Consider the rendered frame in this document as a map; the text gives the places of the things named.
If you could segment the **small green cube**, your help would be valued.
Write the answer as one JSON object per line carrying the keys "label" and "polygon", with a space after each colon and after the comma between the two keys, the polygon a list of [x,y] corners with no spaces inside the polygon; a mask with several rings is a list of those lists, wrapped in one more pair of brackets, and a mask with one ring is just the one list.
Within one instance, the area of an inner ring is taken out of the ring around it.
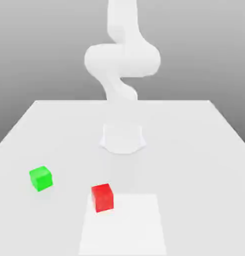
{"label": "small green cube", "polygon": [[29,171],[30,181],[33,187],[38,191],[47,189],[53,185],[52,173],[46,166],[40,166],[38,168]]}

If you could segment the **small red cube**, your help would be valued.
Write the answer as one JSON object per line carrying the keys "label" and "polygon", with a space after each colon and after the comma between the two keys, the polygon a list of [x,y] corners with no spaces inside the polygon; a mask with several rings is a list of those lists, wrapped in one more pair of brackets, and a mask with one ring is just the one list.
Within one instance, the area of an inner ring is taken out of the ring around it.
{"label": "small red cube", "polygon": [[108,183],[93,186],[91,196],[97,213],[114,208],[114,194]]}

